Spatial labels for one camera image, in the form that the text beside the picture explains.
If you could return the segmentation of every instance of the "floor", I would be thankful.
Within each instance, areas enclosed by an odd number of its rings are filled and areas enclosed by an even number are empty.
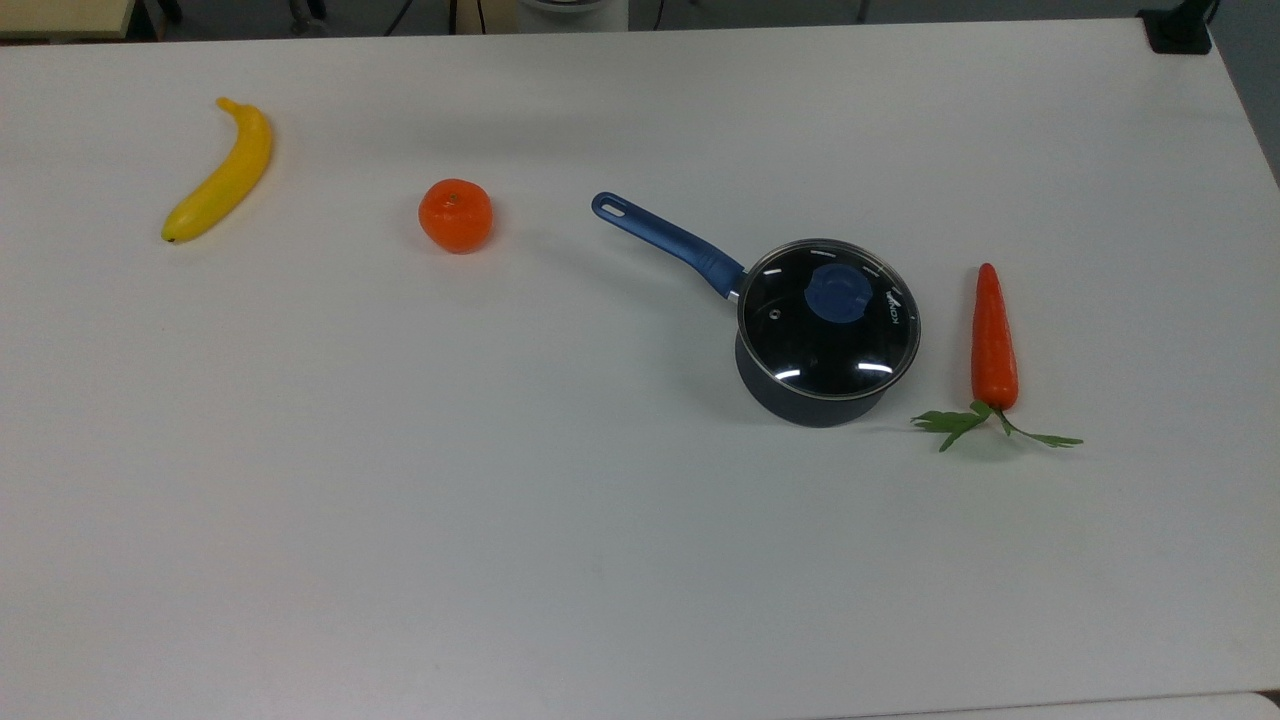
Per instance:
[[[156,0],[145,0],[160,18]],[[479,0],[490,32],[513,29],[518,0]],[[166,23],[168,42],[268,37],[380,36],[404,0],[326,0],[326,17],[311,18],[303,0],[178,0],[180,23]],[[868,0],[868,23],[973,22],[1048,18],[1133,17],[1142,8],[1171,8],[1175,0]],[[479,29],[477,0],[461,0],[461,32]],[[841,24],[856,19],[861,0],[630,0],[631,29]],[[410,0],[396,35],[444,35],[447,0]],[[1280,178],[1280,1],[1222,0],[1211,26],[1258,141]]]

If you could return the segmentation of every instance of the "pot lid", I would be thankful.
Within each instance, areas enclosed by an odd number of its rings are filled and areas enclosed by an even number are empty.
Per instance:
[[[756,263],[741,287],[744,345],[791,389],[823,400],[863,397],[897,382],[915,359],[915,300],[892,268],[855,245],[785,245]]]

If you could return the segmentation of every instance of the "pot handle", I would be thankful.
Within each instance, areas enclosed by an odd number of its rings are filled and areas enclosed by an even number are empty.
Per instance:
[[[742,265],[694,233],[612,192],[596,195],[595,200],[591,200],[591,210],[604,222],[689,263],[721,297],[728,297],[730,293],[739,291],[742,283]]]

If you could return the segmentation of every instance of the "pot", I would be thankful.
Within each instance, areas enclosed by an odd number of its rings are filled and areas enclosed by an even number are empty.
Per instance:
[[[797,425],[847,423],[874,406],[911,366],[920,319],[902,278],[838,240],[783,245],[751,269],[705,240],[602,192],[591,210],[680,258],[737,304],[733,356],[746,389]]]

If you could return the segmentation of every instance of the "yellow banana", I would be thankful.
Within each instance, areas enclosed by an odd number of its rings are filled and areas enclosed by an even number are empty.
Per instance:
[[[223,164],[169,214],[160,231],[169,242],[186,242],[218,224],[253,190],[271,159],[271,123],[261,110],[225,97],[218,99],[218,106],[236,119],[236,145]]]

